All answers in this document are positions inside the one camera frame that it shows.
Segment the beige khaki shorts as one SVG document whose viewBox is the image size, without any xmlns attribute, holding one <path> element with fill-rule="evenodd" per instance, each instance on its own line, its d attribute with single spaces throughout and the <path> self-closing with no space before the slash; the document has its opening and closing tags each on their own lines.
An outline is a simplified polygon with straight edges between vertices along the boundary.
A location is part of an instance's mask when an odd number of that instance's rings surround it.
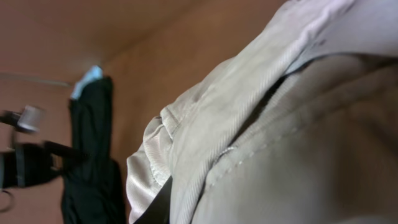
<svg viewBox="0 0 398 224">
<path fill-rule="evenodd" d="M 134 223 L 396 223 L 397 1 L 287 1 L 147 125 Z"/>
</svg>

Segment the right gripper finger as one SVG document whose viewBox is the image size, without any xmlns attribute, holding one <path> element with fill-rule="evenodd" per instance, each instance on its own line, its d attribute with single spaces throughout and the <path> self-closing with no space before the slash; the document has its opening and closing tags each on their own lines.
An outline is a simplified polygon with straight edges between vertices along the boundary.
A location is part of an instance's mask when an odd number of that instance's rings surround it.
<svg viewBox="0 0 398 224">
<path fill-rule="evenodd" d="M 170 224 L 170 198 L 173 178 L 169 177 L 147 210 L 134 224 Z"/>
</svg>

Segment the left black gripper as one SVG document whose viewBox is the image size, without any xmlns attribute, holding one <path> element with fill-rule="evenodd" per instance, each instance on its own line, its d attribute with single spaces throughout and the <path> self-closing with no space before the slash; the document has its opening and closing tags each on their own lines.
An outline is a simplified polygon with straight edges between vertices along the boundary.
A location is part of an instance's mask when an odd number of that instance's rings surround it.
<svg viewBox="0 0 398 224">
<path fill-rule="evenodd" d="M 11 151 L 1 153 L 1 188 L 31 187 L 57 178 L 53 156 L 85 160 L 87 155 L 78 149 L 52 141 L 43 144 L 21 143 Z"/>
</svg>

